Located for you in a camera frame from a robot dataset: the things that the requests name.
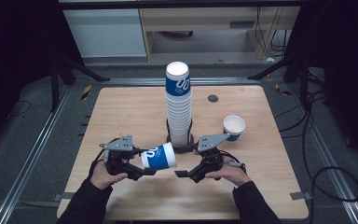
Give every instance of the wooden table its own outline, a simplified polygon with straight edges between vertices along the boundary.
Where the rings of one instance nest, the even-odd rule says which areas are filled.
[[[89,126],[79,149],[66,186],[75,192],[88,175],[90,163],[101,150],[101,143],[116,137],[133,135],[133,144],[152,148],[165,143],[165,87],[105,88],[98,97]],[[215,94],[216,103],[208,101]],[[239,115],[246,130],[236,143],[223,143],[228,152],[245,162],[269,206],[279,218],[305,218],[304,200],[292,201],[290,193],[300,191],[293,168],[272,117],[269,103],[259,86],[193,86],[193,133],[197,141],[202,134],[223,131],[227,115]],[[106,219],[177,220],[238,219],[232,198],[233,184],[222,179],[204,179],[195,184],[189,178],[178,178],[174,170],[191,170],[200,163],[192,153],[176,154],[177,168],[143,176],[138,181],[125,179],[113,186],[106,206]],[[143,167],[139,157],[131,163]],[[69,200],[62,200],[58,216]]]

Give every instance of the metal bracket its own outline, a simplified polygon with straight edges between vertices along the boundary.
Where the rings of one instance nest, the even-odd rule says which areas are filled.
[[[201,135],[199,139],[198,152],[203,152],[212,149],[228,138],[229,138],[229,133]]]
[[[132,151],[132,135],[128,134],[103,146],[105,150]]]
[[[64,192],[62,194],[55,194],[53,197],[54,202],[60,202],[61,199],[72,199],[74,197],[73,192]]]
[[[292,200],[295,201],[295,200],[299,200],[299,199],[304,199],[305,201],[306,200],[309,200],[309,199],[313,199],[313,196],[312,194],[310,194],[310,192],[291,192],[290,193],[290,196],[292,197]]]

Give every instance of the blue and white paper cup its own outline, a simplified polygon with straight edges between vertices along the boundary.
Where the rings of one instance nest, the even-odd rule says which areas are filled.
[[[188,99],[191,95],[191,85],[187,64],[182,62],[168,64],[166,75],[166,97],[175,102]]]
[[[223,121],[223,133],[229,133],[230,137],[226,139],[228,142],[236,142],[240,135],[245,130],[245,121],[236,115],[229,115]]]
[[[163,170],[176,167],[175,153],[170,142],[143,152],[141,158],[144,168]]]

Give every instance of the robotic arm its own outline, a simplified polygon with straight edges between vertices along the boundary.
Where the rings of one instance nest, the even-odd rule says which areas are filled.
[[[178,177],[189,177],[195,183],[199,183],[205,174],[212,171],[218,171],[223,167],[223,156],[229,156],[235,162],[231,162],[229,165],[240,167],[245,173],[245,164],[239,163],[239,161],[229,153],[217,149],[217,146],[229,138],[229,133],[216,134],[216,135],[202,135],[199,142],[193,146],[202,157],[202,160],[198,166],[191,171],[175,171]]]
[[[157,170],[145,168],[144,170],[130,164],[130,159],[148,149],[140,149],[132,144],[132,135],[117,138],[108,144],[101,144],[104,149],[104,162],[110,175],[127,173],[128,179],[137,181],[143,175],[154,175]]]

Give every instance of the person's arm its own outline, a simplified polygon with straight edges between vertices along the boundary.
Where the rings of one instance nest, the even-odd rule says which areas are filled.
[[[86,179],[69,202],[57,224],[103,223],[106,203],[111,192],[112,187],[98,189]]]
[[[96,163],[91,178],[77,190],[57,224],[101,224],[106,203],[112,192],[111,185],[127,178],[127,174],[110,175],[103,161]]]
[[[231,158],[224,157],[225,163],[222,169],[215,172],[210,172],[206,174],[205,177],[223,177],[238,186],[232,191],[232,194],[234,197],[234,202],[237,205],[238,211],[240,212],[241,223],[281,223],[278,217],[269,208],[251,178],[242,169],[238,167],[231,167],[228,164],[231,161]]]
[[[240,185],[232,190],[232,194],[240,212],[241,223],[281,223],[253,181]]]

